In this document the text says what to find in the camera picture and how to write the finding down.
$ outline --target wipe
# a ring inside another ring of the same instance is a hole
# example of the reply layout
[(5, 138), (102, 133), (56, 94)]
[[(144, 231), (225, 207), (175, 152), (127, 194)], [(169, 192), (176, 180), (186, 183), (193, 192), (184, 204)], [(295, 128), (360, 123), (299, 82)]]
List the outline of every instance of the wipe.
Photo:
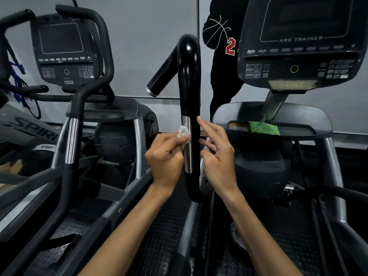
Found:
[[(189, 137), (191, 137), (190, 131), (183, 125), (180, 126), (179, 130), (178, 130), (178, 138), (182, 137), (182, 136), (186, 136), (188, 135)], [(190, 138), (186, 141), (185, 144), (188, 144), (190, 142)]]
[(266, 118), (263, 118), (260, 122), (249, 122), (251, 132), (267, 135), (280, 135), (278, 127), (276, 125), (265, 123), (265, 120)]

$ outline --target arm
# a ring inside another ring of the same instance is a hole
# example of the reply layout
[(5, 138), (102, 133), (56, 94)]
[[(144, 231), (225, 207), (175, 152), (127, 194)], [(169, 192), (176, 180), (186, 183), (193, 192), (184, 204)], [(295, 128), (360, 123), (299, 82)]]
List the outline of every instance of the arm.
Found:
[(302, 275), (264, 228), (239, 190), (234, 168), (234, 148), (224, 128), (200, 117), (197, 120), (203, 128), (201, 135), (211, 139), (211, 142), (200, 139), (200, 143), (216, 153), (212, 154), (209, 150), (200, 153), (205, 162), (207, 178), (232, 216), (257, 274)]
[(154, 182), (79, 276), (121, 276), (127, 273), (148, 228), (179, 180), (184, 162), (181, 145), (188, 137), (178, 138), (177, 134), (160, 134), (154, 139), (146, 153)]

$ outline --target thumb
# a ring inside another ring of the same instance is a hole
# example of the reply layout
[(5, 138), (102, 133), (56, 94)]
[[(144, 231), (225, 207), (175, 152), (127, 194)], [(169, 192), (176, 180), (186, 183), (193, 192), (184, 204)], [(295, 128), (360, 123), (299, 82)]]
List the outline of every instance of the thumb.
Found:
[(203, 149), (201, 152), (200, 152), (200, 157), (206, 162), (209, 162), (209, 161), (214, 161), (214, 160), (218, 160), (217, 157), (212, 154), (209, 150), (207, 149)]

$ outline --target green rag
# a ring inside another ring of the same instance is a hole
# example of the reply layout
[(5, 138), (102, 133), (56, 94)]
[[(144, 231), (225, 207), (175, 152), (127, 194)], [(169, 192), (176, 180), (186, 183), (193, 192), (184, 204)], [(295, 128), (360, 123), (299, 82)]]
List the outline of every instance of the green rag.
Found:
[(268, 135), (280, 135), (278, 131), (278, 127), (276, 125), (271, 125), (265, 123), (265, 118), (260, 122), (249, 122), (251, 126), (251, 132), (255, 132), (258, 134), (268, 134)]

